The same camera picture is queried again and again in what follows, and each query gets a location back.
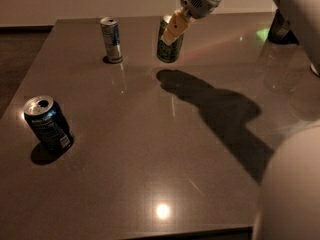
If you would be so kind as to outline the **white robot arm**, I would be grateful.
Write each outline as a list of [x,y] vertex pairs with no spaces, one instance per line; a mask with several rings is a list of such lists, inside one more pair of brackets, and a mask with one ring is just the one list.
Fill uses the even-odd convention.
[[320,0],[273,0],[270,35],[291,32],[312,75],[297,85],[290,109],[296,121],[268,163],[253,240],[320,240]]

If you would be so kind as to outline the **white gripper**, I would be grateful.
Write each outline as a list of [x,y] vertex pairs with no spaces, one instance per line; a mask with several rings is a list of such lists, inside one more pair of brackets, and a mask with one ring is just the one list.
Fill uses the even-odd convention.
[[208,16],[221,0],[180,0],[181,9],[176,10],[166,26],[162,41],[170,46],[189,27],[191,19],[201,19]]

